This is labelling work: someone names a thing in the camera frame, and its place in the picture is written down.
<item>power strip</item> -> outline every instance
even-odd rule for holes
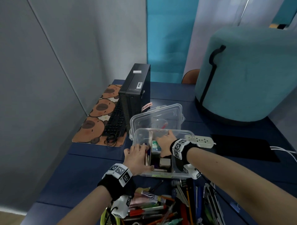
[[[191,135],[185,135],[185,139],[198,143],[201,148],[212,148],[214,145],[214,141],[211,137],[195,136],[195,138],[192,138]]]

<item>hand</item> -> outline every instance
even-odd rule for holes
[[[161,157],[170,156],[170,145],[172,142],[176,140],[176,137],[172,133],[172,130],[168,131],[168,134],[164,135],[163,137],[157,137],[156,141],[158,145],[161,147]]]
[[[144,156],[148,149],[149,147],[145,144],[142,146],[137,144],[135,146],[132,145],[130,150],[128,148],[124,150],[125,160],[123,165],[130,169],[133,176],[154,170],[154,166],[144,165]]]

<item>teal wall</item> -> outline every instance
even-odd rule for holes
[[[297,12],[297,0],[284,0],[272,23],[290,24]]]
[[[198,0],[147,0],[151,81],[181,83]]]

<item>mouse pad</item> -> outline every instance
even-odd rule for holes
[[[106,137],[102,136],[105,125],[119,100],[119,90],[122,85],[110,84],[101,98],[97,101],[84,123],[72,139],[72,142],[81,142],[95,145],[107,145]],[[127,132],[119,137],[114,147],[124,144]]]
[[[220,156],[280,162],[268,141],[263,139],[212,134],[214,149]]]

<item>black keyboard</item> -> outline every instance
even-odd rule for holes
[[[115,135],[116,137],[123,137],[126,130],[126,123],[124,119],[124,114],[121,108],[121,102],[118,100],[105,129],[102,133],[102,136]]]

